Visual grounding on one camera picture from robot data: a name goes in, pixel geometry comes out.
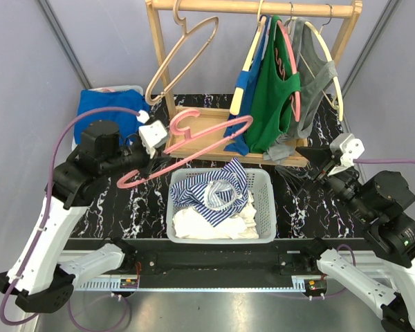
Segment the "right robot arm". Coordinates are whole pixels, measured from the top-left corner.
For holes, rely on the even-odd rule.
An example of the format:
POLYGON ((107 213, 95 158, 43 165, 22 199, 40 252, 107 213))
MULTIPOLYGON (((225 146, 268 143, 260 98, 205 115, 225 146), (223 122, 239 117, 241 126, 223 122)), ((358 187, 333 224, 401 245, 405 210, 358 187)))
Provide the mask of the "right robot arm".
POLYGON ((400 172, 381 171, 362 184, 352 166, 331 173, 342 165, 341 152, 329 147, 296 150, 314 166, 302 190, 322 188, 360 222, 364 240, 389 269, 396 287, 388 288, 348 264, 323 239, 304 250, 302 270, 337 280, 380 318, 385 331, 415 331, 415 220, 405 213, 415 195, 407 181, 400 172))

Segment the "blue white striped tank top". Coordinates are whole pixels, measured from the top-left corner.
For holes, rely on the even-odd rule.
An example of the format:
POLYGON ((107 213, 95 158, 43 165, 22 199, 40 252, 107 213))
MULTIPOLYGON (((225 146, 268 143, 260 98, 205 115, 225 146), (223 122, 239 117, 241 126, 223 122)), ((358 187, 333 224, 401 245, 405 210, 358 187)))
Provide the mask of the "blue white striped tank top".
POLYGON ((170 187, 177 208, 193 207, 211 226, 239 213, 248 203, 246 171, 238 158, 222 169, 191 176, 170 187))

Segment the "grey plastic laundry basket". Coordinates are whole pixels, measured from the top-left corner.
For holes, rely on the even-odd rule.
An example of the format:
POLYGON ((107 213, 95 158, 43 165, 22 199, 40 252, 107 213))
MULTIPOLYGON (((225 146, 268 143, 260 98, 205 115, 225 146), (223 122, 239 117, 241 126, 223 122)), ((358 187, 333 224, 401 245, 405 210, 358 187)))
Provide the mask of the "grey plastic laundry basket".
POLYGON ((254 199, 257 239, 181 239, 176 236, 173 217, 178 212, 171 199, 167 203, 166 225, 168 239, 174 243, 193 245, 257 245, 274 241, 277 234, 277 216, 273 186, 269 173, 259 168, 246 168, 248 189, 254 199))

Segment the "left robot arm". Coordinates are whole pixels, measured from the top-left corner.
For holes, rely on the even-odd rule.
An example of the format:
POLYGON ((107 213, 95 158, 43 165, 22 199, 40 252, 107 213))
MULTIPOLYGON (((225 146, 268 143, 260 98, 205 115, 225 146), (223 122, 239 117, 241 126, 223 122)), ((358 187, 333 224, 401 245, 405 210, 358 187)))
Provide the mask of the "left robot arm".
POLYGON ((92 122, 71 155, 53 170, 52 185, 46 188, 24 251, 10 270, 0 273, 0 292, 14 295, 24 312, 54 313, 89 280, 112 270, 127 274, 135 269, 136 249, 120 238, 79 259, 59 262, 77 222, 111 176, 135 169, 146 176, 167 160, 160 155, 168 138, 161 121, 148 120, 135 137, 128 145, 116 122, 92 122))

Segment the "wooden clothes rack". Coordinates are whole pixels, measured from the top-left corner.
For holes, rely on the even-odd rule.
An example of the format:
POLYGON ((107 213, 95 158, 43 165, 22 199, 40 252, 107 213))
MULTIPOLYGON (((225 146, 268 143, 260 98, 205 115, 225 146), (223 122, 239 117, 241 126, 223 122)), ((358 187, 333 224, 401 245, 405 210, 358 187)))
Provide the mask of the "wooden clothes rack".
POLYGON ((165 100, 170 116, 170 137, 166 143, 165 153, 173 158, 180 158, 184 163, 194 160, 226 161, 229 158, 238 157, 237 152, 224 151, 224 147, 237 137, 237 132, 225 136, 225 130, 232 125, 243 125, 245 129, 250 126, 250 118, 241 116, 237 119, 228 120, 227 115, 237 115, 239 103, 243 99, 244 89, 237 87, 234 90, 233 99, 229 109, 178 107, 174 102, 173 87, 180 81, 194 62, 201 55, 195 54, 182 71, 172 79, 169 76, 168 66, 181 46, 198 29, 207 24, 219 26, 217 16, 209 17, 200 21, 195 27, 189 29, 184 17, 180 17, 178 11, 183 9, 190 12, 218 12, 232 14, 256 14, 257 31, 252 41, 250 52, 257 49, 257 42, 262 34, 262 25, 265 15, 290 15, 296 17, 328 17, 330 19, 343 19, 340 31, 335 40, 333 48, 324 48, 327 57, 339 61, 344 49, 357 24, 362 12, 362 2, 352 1, 349 5, 313 5, 313 4, 288 4, 288 3, 265 3, 249 1, 147 1, 147 15, 154 48, 159 68, 152 77, 146 92, 145 99, 148 104, 155 105, 160 100, 165 100), (167 52, 164 46, 162 28, 160 25, 159 11, 170 10, 174 16, 174 22, 182 28, 181 38, 174 47, 167 52))

